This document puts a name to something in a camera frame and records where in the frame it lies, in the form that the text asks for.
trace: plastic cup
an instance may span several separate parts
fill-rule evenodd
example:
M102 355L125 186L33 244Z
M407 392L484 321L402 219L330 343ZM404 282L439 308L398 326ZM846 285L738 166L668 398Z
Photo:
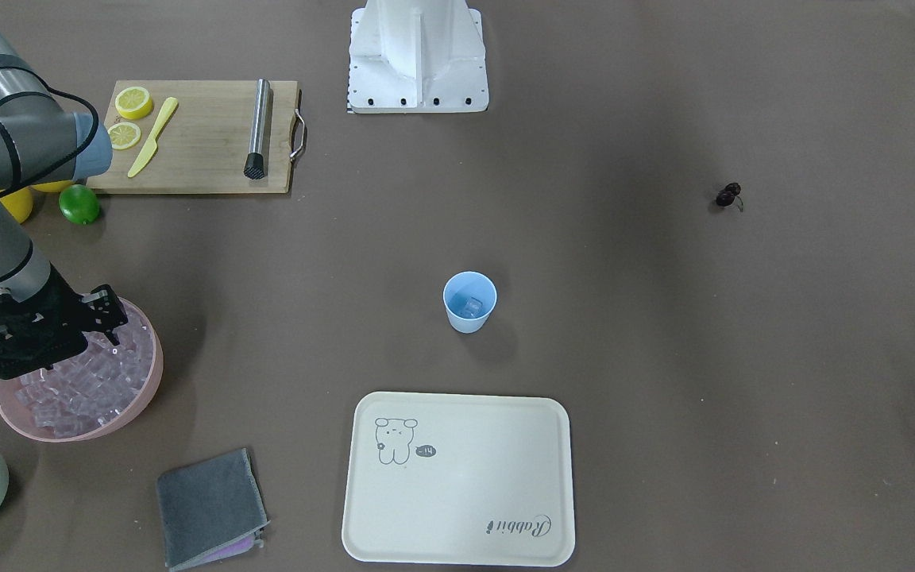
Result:
M443 287L443 305L455 330L477 332L496 307L496 286L479 272L455 274Z

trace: metal muddler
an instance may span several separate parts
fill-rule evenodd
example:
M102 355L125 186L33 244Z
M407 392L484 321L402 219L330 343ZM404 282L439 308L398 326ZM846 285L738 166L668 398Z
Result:
M258 79L257 102L253 106L253 126L249 133L249 155L246 156L246 166L242 169L242 174L250 179L266 177L264 144L270 133L271 97L270 82L266 79Z

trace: gray cloth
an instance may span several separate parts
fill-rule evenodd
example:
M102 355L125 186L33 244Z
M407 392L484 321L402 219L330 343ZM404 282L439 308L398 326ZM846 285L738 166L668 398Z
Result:
M268 523L245 449L160 475L157 503L171 572L249 550Z

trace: bear drawing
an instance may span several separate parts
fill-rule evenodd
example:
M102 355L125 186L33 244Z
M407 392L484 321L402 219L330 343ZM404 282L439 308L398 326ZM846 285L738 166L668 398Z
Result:
M409 446L415 438L415 427L419 421L414 419L376 420L376 448L380 450L380 462L385 465L407 462L410 455Z

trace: yellow knife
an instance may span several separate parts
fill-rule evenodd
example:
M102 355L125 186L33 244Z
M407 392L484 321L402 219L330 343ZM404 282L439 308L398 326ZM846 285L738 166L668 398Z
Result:
M137 155L137 160L133 161L133 166L126 173L127 177L137 176L137 173L141 172L143 167L146 167L146 164L153 158L153 154L157 153L157 137L159 137L160 131L164 129L164 126L168 124L168 119L172 118L172 114L175 113L175 108L177 107L179 107L179 100L175 98L164 100L164 104L160 106L160 111L157 112L157 119L153 123L153 127L150 128L150 134L146 137L146 141L143 141L141 153Z

